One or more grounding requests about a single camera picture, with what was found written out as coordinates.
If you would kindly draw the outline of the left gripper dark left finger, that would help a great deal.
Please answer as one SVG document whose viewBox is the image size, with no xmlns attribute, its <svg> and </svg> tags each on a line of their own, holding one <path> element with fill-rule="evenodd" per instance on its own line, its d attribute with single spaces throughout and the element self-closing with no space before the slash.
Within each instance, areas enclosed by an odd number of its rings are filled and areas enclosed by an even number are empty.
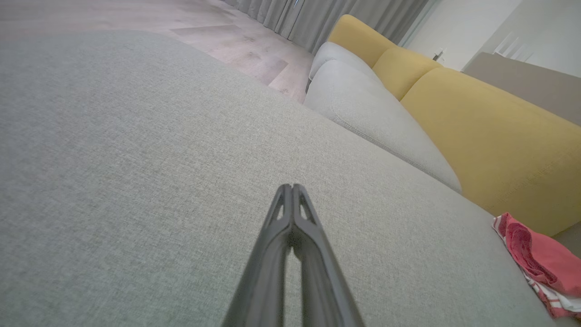
<svg viewBox="0 0 581 327">
<path fill-rule="evenodd" d="M 290 250 L 292 186 L 277 189 L 239 280 L 224 327 L 282 327 Z"/>
</svg>

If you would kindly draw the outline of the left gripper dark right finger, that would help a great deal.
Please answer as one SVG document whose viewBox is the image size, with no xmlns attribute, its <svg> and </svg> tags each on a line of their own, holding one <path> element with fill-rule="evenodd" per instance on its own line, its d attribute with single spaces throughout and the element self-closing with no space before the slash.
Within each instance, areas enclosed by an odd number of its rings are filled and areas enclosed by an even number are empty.
<svg viewBox="0 0 581 327">
<path fill-rule="evenodd" d="M 301 262 L 304 327 L 363 327 L 364 321 L 304 186 L 293 185 L 293 251 Z"/>
</svg>

